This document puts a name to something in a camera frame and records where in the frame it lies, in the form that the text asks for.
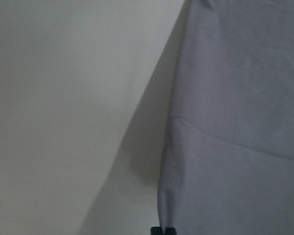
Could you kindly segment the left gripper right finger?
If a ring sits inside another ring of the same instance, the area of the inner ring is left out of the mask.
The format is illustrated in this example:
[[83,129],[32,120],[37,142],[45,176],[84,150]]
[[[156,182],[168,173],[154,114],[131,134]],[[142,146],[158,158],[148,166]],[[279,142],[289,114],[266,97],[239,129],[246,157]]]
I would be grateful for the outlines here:
[[165,235],[177,235],[176,229],[174,227],[166,227]]

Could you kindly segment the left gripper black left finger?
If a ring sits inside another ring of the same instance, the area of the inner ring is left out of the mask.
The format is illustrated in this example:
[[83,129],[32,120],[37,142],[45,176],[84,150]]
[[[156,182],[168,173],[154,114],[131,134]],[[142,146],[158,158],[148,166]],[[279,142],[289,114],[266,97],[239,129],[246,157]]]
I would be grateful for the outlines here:
[[150,229],[151,235],[163,235],[163,231],[161,227],[151,227]]

